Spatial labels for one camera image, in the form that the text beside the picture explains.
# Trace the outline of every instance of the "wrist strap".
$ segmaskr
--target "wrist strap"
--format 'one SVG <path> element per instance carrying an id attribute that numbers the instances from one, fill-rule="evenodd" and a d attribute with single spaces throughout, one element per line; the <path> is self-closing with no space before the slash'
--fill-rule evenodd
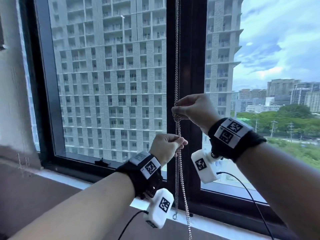
<path id="1" fill-rule="evenodd" d="M 214 158 L 222 156 L 233 162 L 250 148 L 267 140 L 252 131 L 246 123 L 233 119 L 223 118 L 217 121 L 209 130 L 211 152 Z"/>
<path id="2" fill-rule="evenodd" d="M 143 198 L 146 193 L 153 198 L 163 180 L 157 158 L 146 152 L 135 155 L 115 172 L 126 173 L 129 176 L 134 186 L 135 197 Z"/>

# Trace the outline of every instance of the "black cable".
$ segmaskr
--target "black cable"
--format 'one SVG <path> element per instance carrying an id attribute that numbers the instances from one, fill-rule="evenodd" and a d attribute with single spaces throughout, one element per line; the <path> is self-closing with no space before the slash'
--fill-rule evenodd
<path id="1" fill-rule="evenodd" d="M 237 179 L 237 180 L 242 184 L 242 186 L 247 190 L 247 192 L 249 193 L 252 201 L 253 201 L 254 204 L 256 205 L 256 207 L 257 207 L 257 209 L 258 209 L 258 211 L 259 211 L 259 213 L 260 213 L 260 215 L 261 215 L 261 218 L 262 218 L 262 220 L 263 220 L 263 222 L 264 222 L 264 225 L 266 226 L 266 229 L 268 230 L 268 232 L 269 232 L 269 234 L 270 234 L 271 239 L 272 239 L 272 240 L 275 240 L 274 237 L 273 237 L 273 235 L 272 235 L 272 233 L 271 233 L 271 231 L 270 231 L 270 229 L 269 229 L 269 227 L 267 226 L 267 223 L 266 223 L 266 221 L 265 221 L 265 219 L 264 219 L 264 217 L 263 217 L 263 215 L 262 215 L 262 213 L 261 213 L 261 211 L 260 211 L 260 209 L 259 209 L 256 201 L 254 200 L 254 198 L 252 197 L 252 195 L 250 194 L 250 192 L 249 192 L 249 190 L 246 188 L 246 186 L 245 186 L 236 176 L 232 175 L 231 173 L 228 173 L 228 172 L 218 172 L 217 174 L 222 174 L 222 173 L 229 174 L 229 175 L 231 175 L 232 177 L 234 177 L 235 179 Z"/>
<path id="2" fill-rule="evenodd" d="M 120 238 L 122 237 L 123 233 L 125 232 L 125 230 L 127 229 L 127 227 L 129 226 L 130 222 L 132 222 L 132 220 L 139 214 L 139 213 L 145 213 L 145 214 L 149 214 L 149 212 L 147 212 L 146 210 L 140 210 L 137 213 L 135 213 L 133 215 L 133 217 L 131 217 L 130 221 L 128 221 L 127 225 L 124 227 L 124 229 L 122 230 L 122 233 L 120 234 L 120 237 L 118 238 L 118 240 L 120 240 Z"/>

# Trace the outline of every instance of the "window frame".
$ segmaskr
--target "window frame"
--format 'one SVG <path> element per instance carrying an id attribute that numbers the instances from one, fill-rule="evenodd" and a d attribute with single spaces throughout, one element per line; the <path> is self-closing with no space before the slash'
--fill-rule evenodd
<path id="1" fill-rule="evenodd" d="M 41 165 L 48 170 L 89 182 L 97 182 L 114 172 L 119 162 L 105 160 L 108 167 L 94 165 L 94 157 L 64 152 L 63 125 L 48 0 L 19 0 L 26 44 L 34 112 L 39 136 Z M 205 89 L 207 0 L 181 2 L 180 97 L 203 93 Z M 175 0 L 167 0 L 167 30 L 175 30 Z M 175 72 L 175 33 L 166 32 L 167 74 Z M 174 79 L 167 79 L 167 132 L 175 133 L 171 107 L 174 106 Z M 256 206 L 248 196 L 201 189 L 191 153 L 202 149 L 202 132 L 190 121 L 181 121 L 181 134 L 189 141 L 182 150 L 183 175 L 189 211 L 230 225 L 268 235 Z M 175 161 L 167 164 L 167 180 L 161 187 L 175 194 Z M 184 210 L 181 187 L 179 209 Z M 258 203 L 274 237 L 294 239 L 294 235 L 270 206 Z"/>

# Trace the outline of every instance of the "black wristband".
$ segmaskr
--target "black wristband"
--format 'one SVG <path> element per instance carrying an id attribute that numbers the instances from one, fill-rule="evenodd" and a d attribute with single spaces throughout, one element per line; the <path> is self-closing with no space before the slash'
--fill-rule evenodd
<path id="1" fill-rule="evenodd" d="M 143 194 L 146 193 L 153 198 L 163 180 L 163 177 L 161 176 L 161 167 L 159 167 L 148 179 L 146 179 L 140 171 L 152 158 L 156 157 L 151 154 L 138 165 L 127 161 L 115 170 L 115 172 L 125 173 L 129 176 L 134 186 L 135 197 L 143 197 Z"/>
<path id="2" fill-rule="evenodd" d="M 215 133 L 220 128 L 223 122 L 225 122 L 229 118 L 223 118 L 219 121 L 217 121 L 209 130 L 208 136 L 210 137 L 211 142 L 211 152 L 212 156 L 217 158 L 219 156 L 222 156 L 227 159 L 231 159 L 232 161 L 236 162 L 236 160 L 242 155 L 242 153 L 250 148 L 257 146 L 263 142 L 266 142 L 267 140 L 260 136 L 259 134 L 252 131 L 250 128 L 249 131 L 243 135 L 238 143 L 235 145 L 234 148 L 230 147 L 226 142 L 221 140 L 220 138 L 217 138 L 215 136 Z M 243 124 L 239 124 L 238 121 L 234 121 L 234 123 L 238 123 L 239 126 L 243 127 Z M 232 132 L 230 129 L 223 128 L 224 130 L 228 131 L 228 134 L 230 136 L 237 136 L 234 132 Z"/>

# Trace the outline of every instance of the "blue sky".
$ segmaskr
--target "blue sky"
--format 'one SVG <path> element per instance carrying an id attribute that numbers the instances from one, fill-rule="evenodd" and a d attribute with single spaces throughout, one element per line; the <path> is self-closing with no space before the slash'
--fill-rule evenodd
<path id="1" fill-rule="evenodd" d="M 320 0 L 244 0 L 232 90 L 271 79 L 320 82 Z"/>

